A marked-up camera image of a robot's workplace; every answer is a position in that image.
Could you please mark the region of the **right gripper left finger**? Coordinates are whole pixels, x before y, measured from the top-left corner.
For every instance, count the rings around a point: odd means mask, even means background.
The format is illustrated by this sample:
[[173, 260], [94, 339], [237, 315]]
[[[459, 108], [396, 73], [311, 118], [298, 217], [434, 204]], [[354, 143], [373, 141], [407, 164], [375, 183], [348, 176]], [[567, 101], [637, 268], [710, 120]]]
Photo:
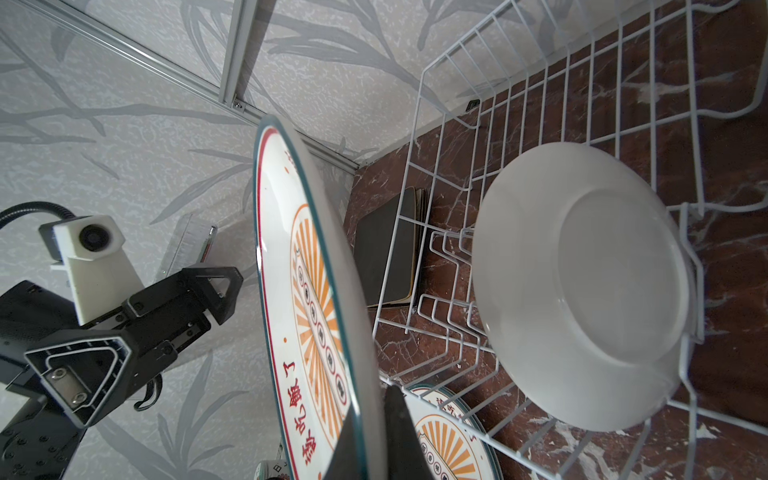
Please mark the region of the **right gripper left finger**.
[[356, 440], [356, 417], [350, 413], [344, 420], [324, 480], [359, 480], [359, 459]]

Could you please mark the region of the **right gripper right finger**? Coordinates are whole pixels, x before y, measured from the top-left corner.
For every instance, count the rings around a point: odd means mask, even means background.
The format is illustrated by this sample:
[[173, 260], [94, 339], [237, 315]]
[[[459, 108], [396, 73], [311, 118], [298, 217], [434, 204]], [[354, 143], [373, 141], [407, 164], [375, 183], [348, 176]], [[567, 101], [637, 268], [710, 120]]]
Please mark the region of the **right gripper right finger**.
[[388, 479], [432, 480], [404, 395], [390, 385], [384, 394]]

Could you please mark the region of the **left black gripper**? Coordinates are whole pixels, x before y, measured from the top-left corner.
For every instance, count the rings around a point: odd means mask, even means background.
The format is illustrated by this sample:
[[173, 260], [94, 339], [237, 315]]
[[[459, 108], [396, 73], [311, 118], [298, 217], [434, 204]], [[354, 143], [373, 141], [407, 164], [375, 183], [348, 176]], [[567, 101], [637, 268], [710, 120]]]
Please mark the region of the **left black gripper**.
[[97, 424], [218, 325], [229, 320], [243, 277], [235, 267], [187, 267], [85, 325], [53, 333], [24, 353], [46, 391], [81, 429]]

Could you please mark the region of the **white round plate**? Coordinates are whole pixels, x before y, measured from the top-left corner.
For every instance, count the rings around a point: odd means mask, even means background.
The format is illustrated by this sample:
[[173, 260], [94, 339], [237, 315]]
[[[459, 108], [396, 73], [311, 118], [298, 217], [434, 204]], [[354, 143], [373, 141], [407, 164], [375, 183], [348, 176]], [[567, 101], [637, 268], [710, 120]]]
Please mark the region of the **white round plate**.
[[553, 142], [515, 158], [481, 202], [471, 261], [492, 349], [547, 414], [622, 430], [678, 389], [693, 268], [658, 195], [612, 155]]
[[501, 479], [495, 450], [457, 425], [481, 431], [470, 407], [454, 393], [427, 383], [413, 386], [404, 396], [420, 448], [435, 479]]
[[384, 479], [384, 407], [362, 287], [339, 215], [289, 121], [260, 121], [253, 179], [265, 338], [291, 474], [323, 479], [354, 413], [360, 479]]

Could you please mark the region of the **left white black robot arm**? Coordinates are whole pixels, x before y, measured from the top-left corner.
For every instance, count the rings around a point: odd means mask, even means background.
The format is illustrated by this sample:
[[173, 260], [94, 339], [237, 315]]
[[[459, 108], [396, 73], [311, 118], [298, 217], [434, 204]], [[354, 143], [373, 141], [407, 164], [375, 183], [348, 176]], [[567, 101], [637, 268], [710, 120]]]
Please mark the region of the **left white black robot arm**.
[[2, 295], [1, 381], [26, 399], [1, 432], [5, 479], [60, 479], [89, 428], [127, 401], [153, 406], [163, 372], [234, 314], [243, 284], [234, 267], [196, 264], [144, 285], [107, 215], [31, 201], [1, 222], [35, 213], [51, 216], [38, 232], [71, 294], [24, 280]]

